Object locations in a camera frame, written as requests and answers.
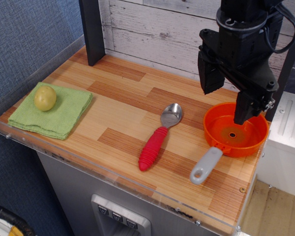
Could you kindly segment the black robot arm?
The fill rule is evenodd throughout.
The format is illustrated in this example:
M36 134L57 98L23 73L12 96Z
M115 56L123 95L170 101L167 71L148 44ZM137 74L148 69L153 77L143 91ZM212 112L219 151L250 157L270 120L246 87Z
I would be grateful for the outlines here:
M200 31L198 70L205 94L229 80L239 93L234 122L242 125L271 109L279 85L269 66L283 15L278 0L223 0L216 14L219 31Z

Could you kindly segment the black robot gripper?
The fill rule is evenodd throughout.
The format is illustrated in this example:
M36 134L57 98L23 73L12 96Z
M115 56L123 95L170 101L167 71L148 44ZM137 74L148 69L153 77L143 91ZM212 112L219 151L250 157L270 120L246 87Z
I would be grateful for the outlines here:
M283 16L276 10L220 7L216 21L219 31L200 31L201 88L209 94L222 88L225 79L233 83L240 90L234 123L243 125L274 106L272 96L279 85L268 60L277 44Z

